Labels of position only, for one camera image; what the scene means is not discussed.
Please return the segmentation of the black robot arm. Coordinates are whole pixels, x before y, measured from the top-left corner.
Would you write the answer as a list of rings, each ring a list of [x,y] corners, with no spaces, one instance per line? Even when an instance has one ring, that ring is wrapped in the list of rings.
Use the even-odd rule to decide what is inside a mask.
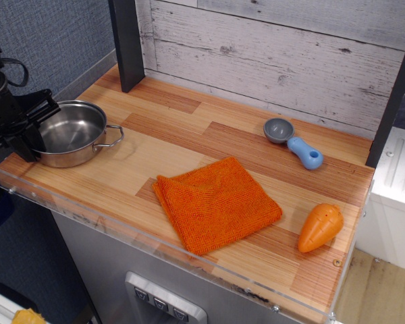
[[[1,71],[6,64],[22,65],[17,59],[2,58],[0,49],[0,149],[11,148],[23,160],[36,162],[46,151],[39,131],[41,123],[60,111],[49,89],[15,96],[8,86],[23,87],[28,83],[28,69],[23,68],[23,80],[16,84]]]

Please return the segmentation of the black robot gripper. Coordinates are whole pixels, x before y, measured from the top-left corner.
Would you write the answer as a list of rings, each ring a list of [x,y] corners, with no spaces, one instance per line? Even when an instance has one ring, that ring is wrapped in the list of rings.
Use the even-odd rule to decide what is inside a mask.
[[[41,124],[60,111],[49,89],[14,96],[0,90],[0,149],[11,148],[26,162],[37,162],[46,146]]]

